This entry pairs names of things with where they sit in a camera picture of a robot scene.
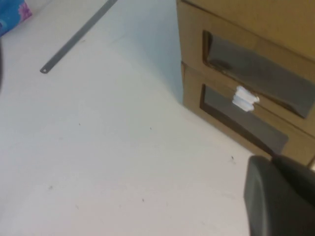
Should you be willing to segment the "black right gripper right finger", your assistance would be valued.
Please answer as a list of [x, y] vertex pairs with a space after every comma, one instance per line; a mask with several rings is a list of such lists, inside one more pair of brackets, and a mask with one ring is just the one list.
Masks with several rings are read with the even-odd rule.
[[271, 161], [298, 195], [305, 200], [315, 199], [314, 171], [282, 155], [272, 156]]

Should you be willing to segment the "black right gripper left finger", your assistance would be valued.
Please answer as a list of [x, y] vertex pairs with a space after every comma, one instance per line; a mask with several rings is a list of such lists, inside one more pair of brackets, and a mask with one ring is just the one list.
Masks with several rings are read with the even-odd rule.
[[265, 157], [250, 157], [244, 189], [251, 236], [313, 236], [315, 200], [305, 200]]

